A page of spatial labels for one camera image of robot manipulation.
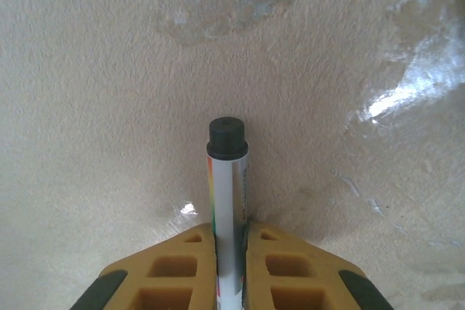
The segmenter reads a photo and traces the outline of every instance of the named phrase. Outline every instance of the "can lid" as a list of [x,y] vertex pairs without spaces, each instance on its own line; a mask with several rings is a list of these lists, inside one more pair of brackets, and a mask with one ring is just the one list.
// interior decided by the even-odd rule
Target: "can lid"
[[217,160],[236,160],[248,152],[245,126],[242,120],[232,117],[217,118],[210,122],[210,142],[207,153]]

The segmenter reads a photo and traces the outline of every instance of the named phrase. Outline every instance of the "cylinder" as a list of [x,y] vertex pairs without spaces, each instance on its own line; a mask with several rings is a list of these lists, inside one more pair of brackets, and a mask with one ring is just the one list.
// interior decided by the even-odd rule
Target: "cylinder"
[[207,144],[212,228],[217,252],[217,310],[241,310],[246,265],[248,144],[244,123],[218,118]]

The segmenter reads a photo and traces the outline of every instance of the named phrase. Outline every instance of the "white textured surface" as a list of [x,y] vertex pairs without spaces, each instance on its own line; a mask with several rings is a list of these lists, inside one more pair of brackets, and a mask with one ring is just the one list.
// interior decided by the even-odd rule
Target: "white textured surface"
[[257,219],[396,309],[465,309],[465,0],[295,0],[188,47],[156,7],[0,1],[3,309],[66,309],[208,221],[221,115],[246,122]]

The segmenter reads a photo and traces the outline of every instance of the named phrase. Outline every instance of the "black cap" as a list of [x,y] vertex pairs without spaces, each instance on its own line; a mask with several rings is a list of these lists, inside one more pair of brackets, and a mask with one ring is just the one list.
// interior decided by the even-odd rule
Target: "black cap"
[[210,122],[210,142],[207,153],[217,160],[237,160],[248,152],[244,137],[244,123],[231,117],[218,118]]

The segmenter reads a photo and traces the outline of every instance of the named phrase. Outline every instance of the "stucco surface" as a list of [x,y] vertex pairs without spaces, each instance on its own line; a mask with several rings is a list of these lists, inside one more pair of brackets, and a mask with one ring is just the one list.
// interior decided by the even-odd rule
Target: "stucco surface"
[[2,309],[69,308],[208,221],[223,115],[246,123],[252,217],[396,309],[465,309],[465,0],[237,4],[0,1]]

